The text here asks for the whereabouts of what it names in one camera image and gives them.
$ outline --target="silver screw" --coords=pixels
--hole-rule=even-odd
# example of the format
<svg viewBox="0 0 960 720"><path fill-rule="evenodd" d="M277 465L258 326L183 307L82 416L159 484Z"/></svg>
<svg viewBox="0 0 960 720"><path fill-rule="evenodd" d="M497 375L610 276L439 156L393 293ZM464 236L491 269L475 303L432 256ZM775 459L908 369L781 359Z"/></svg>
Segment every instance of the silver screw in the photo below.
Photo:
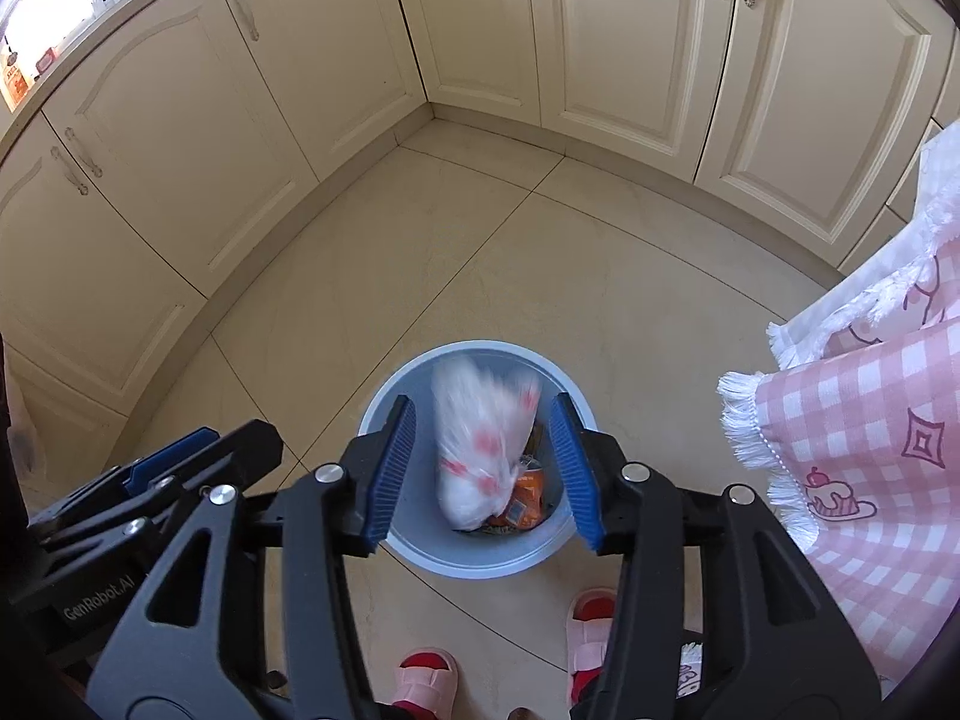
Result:
<svg viewBox="0 0 960 720"><path fill-rule="evenodd" d="M627 463L620 474L628 482L646 482L650 478L650 469L642 463Z"/></svg>
<svg viewBox="0 0 960 720"><path fill-rule="evenodd" d="M127 523L127 526L123 528L124 535L133 536L134 533L139 533L140 531L142 531L146 527L146 525L147 525L146 517L138 517L137 519L131 519L131 521Z"/></svg>
<svg viewBox="0 0 960 720"><path fill-rule="evenodd" d="M222 506L237 497L237 488L233 485L216 485L210 490L210 503Z"/></svg>
<svg viewBox="0 0 960 720"><path fill-rule="evenodd" d="M344 478L344 469L336 463L327 463L313 472L313 478L325 485L331 485Z"/></svg>
<svg viewBox="0 0 960 720"><path fill-rule="evenodd" d="M730 488L730 499L741 506L750 506L757 499L757 494L747 485L734 485Z"/></svg>

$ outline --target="bottle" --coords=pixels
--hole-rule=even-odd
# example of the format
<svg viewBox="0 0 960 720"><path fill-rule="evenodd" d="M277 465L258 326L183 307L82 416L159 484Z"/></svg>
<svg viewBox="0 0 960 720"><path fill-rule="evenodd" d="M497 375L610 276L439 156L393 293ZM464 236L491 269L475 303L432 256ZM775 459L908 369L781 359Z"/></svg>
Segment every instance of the bottle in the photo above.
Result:
<svg viewBox="0 0 960 720"><path fill-rule="evenodd" d="M27 91L30 91L30 86L16 64L16 52L11 50L6 37L0 49L0 71L3 73L4 99L7 101L7 108L13 111L20 105Z"/></svg>

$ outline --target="pink checkered cloth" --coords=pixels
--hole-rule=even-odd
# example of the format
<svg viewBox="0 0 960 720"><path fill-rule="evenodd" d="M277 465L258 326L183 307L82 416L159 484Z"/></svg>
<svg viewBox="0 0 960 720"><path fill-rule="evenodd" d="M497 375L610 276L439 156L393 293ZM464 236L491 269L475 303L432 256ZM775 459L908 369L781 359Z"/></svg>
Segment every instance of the pink checkered cloth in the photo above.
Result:
<svg viewBox="0 0 960 720"><path fill-rule="evenodd" d="M833 356L742 377L755 390L734 404L755 420L734 449L776 464L791 535L894 680L960 598L960 242L937 271L877 328L833 336Z"/></svg>
<svg viewBox="0 0 960 720"><path fill-rule="evenodd" d="M960 598L960 122L920 153L910 223L767 333L782 370L720 380L724 430L900 680Z"/></svg>

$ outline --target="tile grout line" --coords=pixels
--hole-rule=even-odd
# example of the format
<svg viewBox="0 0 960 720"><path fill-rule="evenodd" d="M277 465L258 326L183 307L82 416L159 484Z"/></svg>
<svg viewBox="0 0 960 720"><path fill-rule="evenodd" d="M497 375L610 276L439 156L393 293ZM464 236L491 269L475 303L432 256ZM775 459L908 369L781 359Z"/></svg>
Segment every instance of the tile grout line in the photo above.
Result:
<svg viewBox="0 0 960 720"><path fill-rule="evenodd" d="M231 363L230 360L229 360L229 357L227 357L227 353L224 352L224 351L222 350L222 348L220 348L220 345L219 345L219 343L217 343L216 338L213 337L213 333L212 333L212 332L210 333L210 341L213 341L213 346L216 346L216 347L217 347L217 351L220 353L221 357L224 358L224 362L227 363L227 367L230 369L230 373L233 374L233 378L237 380L237 384L240 385L240 389L243 389L243 391L246 392L247 397L250 399L250 402L253 403L253 407L256 408L256 410L258 410L258 412L260 413L260 416L262 416L262 418L263 418L263 421L264 421L264 422L270 422L270 419L267 418L267 413L264 412L264 410L260 408L260 404L257 403L256 400L253 399L253 394L251 394L251 391L250 391L249 389L247 389L247 385L245 385L245 384L243 383L243 379L240 378L240 374L237 373L236 370L234 370L233 365L232 365L232 363ZM290 454L293 455L293 456L296 458L296 461L299 463L299 455L296 454L296 452L294 451L293 447L291 447L291 445L288 445L287 442L283 442L283 445L284 445L285 447L287 447L287 449L290 450Z"/></svg>
<svg viewBox="0 0 960 720"><path fill-rule="evenodd" d="M529 191L530 194L537 194L537 195L540 196L540 197L546 197L546 199L548 199L548 200L553 200L554 202L557 202L557 203L559 203L560 205L563 205L563 206L565 206L566 208L569 208L570 210L578 211L578 212L580 212L581 214L586 215L586 216L589 217L589 218L595 218L597 221L601 221L603 224L608 224L608 225L610 225L613 229L616 229L616 230L619 230L620 232L626 233L627 235L629 235L631 238L634 238L635 240L642 241L642 242L644 242L645 244L651 245L651 247L654 247L656 250L659 250L659 251L664 252L664 254L669 254L669 255L670 255L671 257L673 257L675 260L680 260L682 263L685 263L685 264L687 264L688 266L690 266L690 268L697 269L701 274L705 274L705 275L709 276L709 277L712 278L714 281L717 281L717 282L719 282L720 284L723 284L725 287L728 287L728 288L732 289L734 292L739 293L740 295L743 295L744 298L747 298L747 300L750 300L750 302L757 304L758 306L760 306L760 308L764 309L765 311L769 311L771 314L774 314L774 317L776 317L777 319L779 319L781 322L787 322L786 317L781 317L781 315L778 314L776 311L774 311L772 308L770 308L770 306L765 306L765 305L763 305L763 303L761 303L760 300L757 300L756 298L753 298L752 296L747 295L747 293L743 292L742 290L739 290L739 289L736 288L734 285L728 284L728 283L727 283L726 281L724 281L723 279L717 278L715 275L710 274L710 273L707 272L707 271L704 271L704 269L700 268L699 266L696 266L695 264L691 263L691 262L688 261L688 260L683 259L683 257L680 257L678 254L675 254L674 252L672 252L672 251L670 251L670 250L666 250L665 248L661 247L660 245L657 245L657 244L655 244L655 243L652 242L652 241L648 241L646 238L642 238L642 237L640 237L639 235L637 235L637 234L635 234L635 233L632 233L630 230L625 230L625 229L623 229L622 227L619 227L619 226L617 226L616 224L613 224L611 221L605 220L604 218L596 217L595 215L589 214L589 213L587 213L586 211L583 211L583 210L581 210L580 208L577 208L577 207L575 207L575 206L573 206L573 205L569 205L568 203L565 203L565 202L563 202L562 200L554 199L553 197L550 197L550 196L548 196L547 194L541 194L541 193L539 193L538 191L536 191L537 189L539 189L539 188L541 187L542 184L544 184L544 181L546 181L547 178L549 178L551 175L553 175L554 170L557 170L557 167L560 167L560 163L562 163L563 160L565 160L565 159L573 159L572 157L568 157L568 156L566 156L565 154L559 154L560 159L558 160L557 164L554 165L553 167L551 167L551 169L546 173L546 175L544 175L544 177L542 177L541 180L539 180L539 182L536 183L536 186L534 186L533 189L527 189L526 187L522 187L522 186L520 186L520 184L515 184L515 183L512 182L512 181L508 181L506 178L502 178L502 177L499 176L499 175L493 175L492 173L484 172L483 170L478 170L477 167L469 167L469 165L463 165L463 164L461 164L461 163L459 163L459 162L454 162L452 159L446 159L445 157L436 156L435 154L431 154L429 151L420 151L420 150L417 149L417 148L412 148L411 146L406 146L405 143L400 143L399 145L397 145L397 148L406 148L407 151L416 151L416 153L418 153L418 154L424 154L425 156L433 157L434 159L439 159L439 160L442 161L442 162L449 162L451 165L458 165L458 166L460 166L460 167L465 167L467 170L473 170L473 172L480 173L480 175L486 175L486 176L488 176L488 177L495 178L495 179L497 179L498 181L503 181L505 184L510 184L511 186L519 187L519 188L522 189L522 190ZM543 151L550 151L550 149L544 148ZM668 199L668 200L670 200L671 202L674 202L674 203L677 202L677 201L675 201L674 199L670 199L670 197L666 197L666 199Z"/></svg>
<svg viewBox="0 0 960 720"><path fill-rule="evenodd" d="M288 480L291 476L293 476L293 473L294 473L294 471L296 471L296 467L297 467L297 466L302 467L302 468L306 471L306 473L304 474L304 476L307 476L307 475L310 473L310 470L309 470L303 463L301 463L301 459L299 459L299 458L294 454L294 450L290 449L290 454L293 455L293 456L296 458L296 462L294 463L294 466L290 469L290 471L287 473L287 475L283 477L283 481L280 482L280 484L277 485L277 489L274 490L275 493L279 493L279 492L280 492L280 488L282 488L282 487L287 483L287 480Z"/></svg>
<svg viewBox="0 0 960 720"><path fill-rule="evenodd" d="M458 275L460 275L460 272L461 272L467 265L469 265L469 264L473 261L473 258L476 257L476 255L479 254L481 250L483 250L483 247L484 247L485 245L487 245L487 243L490 241L490 239L491 239L494 235L496 235L496 233L499 231L499 229L500 229L504 224L507 223L507 220L508 220L512 215L514 215L515 213L517 213L517 209L519 209L521 205L523 205L528 199L530 199L531 194L534 194L534 193L533 193L533 190L526 190L526 191L527 191L526 196L515 206L514 210L510 211L510 213L508 213L508 214L506 215L506 217L503 218L503 220L501 221L501 223L499 223L498 225L496 225L496 228L493 229L493 232L491 232L491 234L489 234L489 235L486 237L486 239L484 239L484 241L482 242L482 244L479 245L479 247L477 247L477 250L475 250L475 251L472 253L472 255L470 255L469 257L467 257L467 260L464 260L464 264L462 264L462 266L460 266L460 267L457 269L457 271L455 272L455 274L453 274L453 276L450 276L450 279L448 279L448 282L446 282L445 285L443 285L443 287L440 287L440 290L437 290L437 293L433 296L433 298L430 298L429 303L427 303L427 304L424 306L424 309L423 309L419 314L417 314L416 317L414 318L414 320L413 320L412 322L410 322L409 325L407 325L406 329L405 329L402 333L400 333L400 337L397 338L397 340L394 341L394 342L391 344L390 348L387 349L387 351L386 351L386 353L383 355L383 357L381 357L381 358L373 365L373 368L371 368L370 373L368 373L366 376L364 376L363 380L360 382L360 384L357 385L356 389L354 389L354 391L352 391L352 392L349 394L349 396L347 396L347 400L344 401L344 405L342 405L342 406L337 410L337 412L330 418L330 420L328 421L328 423L326 423L325 425L323 425L323 429L320 430L320 432L317 434L317 437L316 437L314 440L312 440L312 442L310 442L309 447L307 447L307 448L306 448L306 451L304 452L304 458L305 458L307 455L310 454L310 450L313 449L313 445L315 445L315 443L317 443L317 442L320 440L320 437L326 432L326 429L328 429L328 427L333 424L334 420L335 420L336 418L338 418L338 416L340 416L340 413L341 413L345 408L347 408L347 406L349 405L349 402L352 401L353 396L354 396L355 394L357 394L357 392L359 392L360 389L363 388L363 385L366 384L366 382L368 381L368 379L370 379L371 376L373 376L373 373L376 372L376 370L378 369L378 367L380 367L380 365L382 364L382 362L383 362L384 360L386 360L387 357L390 356L390 353L391 353L395 348L397 348L397 345L398 345L401 341L403 341L403 337L404 337L407 333L410 332L410 329L411 329L417 322L419 322L419 319L420 319L424 314L426 314L426 312L427 312L427 310L430 308L430 306L432 306L432 305L434 304L434 302L436 302L437 298L439 298L440 295L442 295L443 292L446 290L446 288L448 288L448 287L450 286L450 284L452 283L453 279L455 279Z"/></svg>
<svg viewBox="0 0 960 720"><path fill-rule="evenodd" d="M440 162L447 162L449 165L456 165L457 167L463 167L466 170L472 170L473 172L478 173L479 175L486 175L486 177L488 178L495 178L497 181L503 181L503 183L510 184L510 186L517 187L517 189L522 189L523 191L534 191L533 189L530 189L525 186L521 186L520 184L515 184L514 182L507 180L502 176L493 175L493 173L491 172L484 172L483 170L478 170L477 167L471 167L470 165L464 165L463 163L460 163L460 162L454 162L452 159L448 159L446 157L438 157L435 154L431 154L429 151L420 151L419 148L411 148L411 146L406 146L406 143L408 141L409 139L407 139L407 141L404 141L403 143L400 143L397 146L397 148L406 148L407 151L413 151L415 154L422 154L425 157L433 157L434 159L439 159ZM563 154L558 154L558 156L560 157L560 162L563 162ZM554 165L553 167L551 167L551 169L547 172L547 175L550 175L552 172L554 172L557 165ZM542 183L544 183L544 178L541 178L541 180L539 180L539 182L536 183L536 186L539 186Z"/></svg>
<svg viewBox="0 0 960 720"><path fill-rule="evenodd" d="M536 186L534 186L533 189L530 190L531 193L534 193L537 189L539 189L541 187L541 184L544 183L544 181L546 181L547 178L553 175L554 170L557 170L557 167L560 167L560 163L563 162L563 160L565 159L566 159L566 155L561 154L560 159L557 160L557 164L551 167L551 169L547 172L547 175L544 175L544 177L542 177L541 180L539 180L539 183Z"/></svg>
<svg viewBox="0 0 960 720"><path fill-rule="evenodd" d="M523 143L525 146L532 146L533 148L539 148L540 151L549 151L551 154L557 154L560 157L566 156L566 145L569 142L569 137L566 135L563 135L562 132L556 132L555 130L552 130L552 129L540 127L539 124L528 124L528 122L520 122L519 119L515 121L516 124L527 124L530 127L534 127L534 129L542 129L544 132L548 132L552 135L556 135L559 138L563 138L563 151L556 151L554 148L549 148L549 146L541 146L539 143L534 143L533 141L525 141L522 138L517 138L512 135L506 135L503 132L497 132L496 129L486 129L485 127L480 127L479 124L464 124L463 122L456 121L456 119L445 119L443 116L437 116L435 112L434 112L433 119L436 122L444 122L445 124L456 124L458 127L467 127L467 129L475 129L477 132L484 132L488 135L494 135L497 138L503 138L504 140L507 140L507 141L513 141L514 143Z"/></svg>
<svg viewBox="0 0 960 720"><path fill-rule="evenodd" d="M672 251L670 251L670 250L666 250L665 248L661 247L660 245L657 245L657 244L655 244L655 243L652 242L652 241L648 241L646 238L642 238L642 237L640 237L639 235L637 235L637 234L635 234L635 233L632 233L630 230L625 230L625 229L623 229L622 227L614 224L612 221L608 221L608 220L605 220L604 218L596 217L595 215L590 214L590 213L587 213L587 211L584 211L584 210L581 209L581 208L577 208L577 207L574 206L574 205L570 205L569 203L565 203L565 202L563 202L562 200L555 199L555 197L546 196L546 194L540 194L540 193L539 193L538 191L536 191L536 190L531 191L530 194L535 194L537 197L542 197L542 198L545 199L545 200L550 200L551 202L555 202L555 203L558 204L558 205L562 205L562 206L565 207L565 208L569 208L569 209L572 210L572 211L576 211L578 214L583 214L585 217L592 218L593 220L597 220L599 223L606 224L606 225L608 225L609 227L612 227L614 230L619 230L620 232L622 232L622 233L624 233L624 234L626 234L626 235L629 235L629 236L630 236L631 238L633 238L634 240L640 241L642 244L646 244L646 245L649 245L650 247L654 247L657 251L662 251L662 252L664 252L664 254L667 254L668 256L673 257L675 260L679 260L679 261L682 262L683 264L690 266L690 268L693 268L695 271L699 271L701 274L704 274L704 275L706 275L706 276L709 276L711 279L713 279L713 280L716 281L717 283L723 284L725 287L727 287L727 288L733 290L734 292L738 293L738 295L743 295L744 298L747 298L747 300L750 300L751 303L755 303L755 304L757 304L757 306L760 306L760 308L764 309L765 311L769 311L774 317L776 317L777 319L779 319L781 322L787 322L787 319L785 319L784 317L781 317L781 315L778 314L776 311L774 311L772 308L770 308L770 306L765 306L765 305L763 305L763 303L761 303L760 300L757 300L756 298L752 298L750 295L747 295L747 293L743 292L743 290L739 290L738 288L736 288L733 284L728 284L728 283L727 283L726 281L724 281L723 279L717 278L715 275L711 274L711 273L708 272L708 271L704 271L704 269L701 268L700 266L697 266L697 265L689 262L688 260L683 259L683 257L680 257L680 255L675 254L674 252L672 252Z"/></svg>
<svg viewBox="0 0 960 720"><path fill-rule="evenodd" d="M496 637L502 638L502 640L504 640L505 642L507 642L507 644L510 644L510 645L512 645L512 646L514 646L514 647L517 647L518 650L524 651L527 655L531 656L532 658L536 658L538 661L542 662L543 664L546 664L546 665L548 665L548 666L551 666L552 668L555 668L555 669L557 669L558 671L563 671L563 673L566 674L566 669L565 669L565 668L560 667L560 666L558 666L557 664L551 664L551 662L548 661L546 658L542 658L541 656L537 655L536 653L530 652L530 650L528 650L528 649L527 649L526 647L524 647L523 645L517 644L517 642L512 641L512 640L509 640L507 637L505 637L505 635L503 635L503 634L501 634L501 632L498 632L498 631L494 630L493 628L491 628L491 627L490 627L489 625L487 625L487 623L485 623L483 620L478 620L476 617L474 617L472 614L470 614L467 610L465 610L464 608L460 607L459 605L453 603L452 600L450 600L448 597L446 597L445 595L443 595L443 593L441 593L438 589L436 589L434 586L432 586L432 584L429 584L428 581L422 579L418 574L416 574L416 571L412 570L409 565L406 565L406 563L403 562L403 560L400 560L400 558L397 557L397 556L396 556L393 552L391 552L389 549L384 549L383 551L384 551L385 554L387 554L387 555L389 555L390 557L392 557L392 558L403 568L403 570L407 571L414 579L416 579L416 580L419 581L424 587L426 587L426 589L430 590L430 592L435 593L436 595L439 595L440 598L443 598L443 600L446 601L446 603L450 604L453 608L455 608L455 610L458 610L460 613L462 613L462 614L466 615L467 617L469 617L470 619L472 619L473 622L475 622L477 625L479 625L479 626L482 627L482 628L487 629L488 631L490 631L490 632L491 632L493 635L495 635Z"/></svg>

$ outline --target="orange snack wrapper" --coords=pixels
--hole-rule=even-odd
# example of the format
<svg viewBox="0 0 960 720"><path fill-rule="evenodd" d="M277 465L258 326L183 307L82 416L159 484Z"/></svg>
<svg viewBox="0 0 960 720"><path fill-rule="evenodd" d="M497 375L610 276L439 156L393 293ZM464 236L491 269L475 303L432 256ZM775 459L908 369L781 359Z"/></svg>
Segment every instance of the orange snack wrapper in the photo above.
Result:
<svg viewBox="0 0 960 720"><path fill-rule="evenodd" d="M522 460L526 470L517 478L510 503L498 517L488 517L488 528L529 531L544 521L544 469L532 457Z"/></svg>

